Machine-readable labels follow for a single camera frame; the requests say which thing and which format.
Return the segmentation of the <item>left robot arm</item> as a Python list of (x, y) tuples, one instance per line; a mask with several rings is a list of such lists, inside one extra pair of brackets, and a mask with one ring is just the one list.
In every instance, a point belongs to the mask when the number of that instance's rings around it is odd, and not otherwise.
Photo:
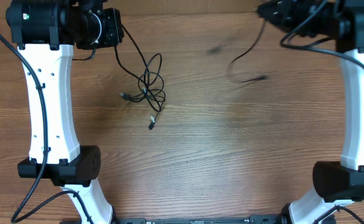
[(119, 11), (101, 1), (13, 1), (6, 20), (22, 57), (30, 107), (29, 155), (18, 174), (59, 186), (80, 223), (116, 223), (98, 181), (100, 149), (77, 139), (70, 75), (74, 49), (95, 51), (122, 41)]

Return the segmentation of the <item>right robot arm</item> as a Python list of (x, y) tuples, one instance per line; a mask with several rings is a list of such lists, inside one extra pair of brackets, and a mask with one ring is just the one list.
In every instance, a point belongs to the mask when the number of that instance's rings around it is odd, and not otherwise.
[(345, 87), (345, 140), (339, 161), (319, 161), (312, 171), (312, 188), (264, 223), (334, 223), (334, 213), (364, 200), (364, 0), (269, 1), (258, 14), (285, 32), (280, 44), (292, 49), (299, 35), (335, 41), (335, 49), (320, 48), (320, 40), (302, 51), (338, 57)]

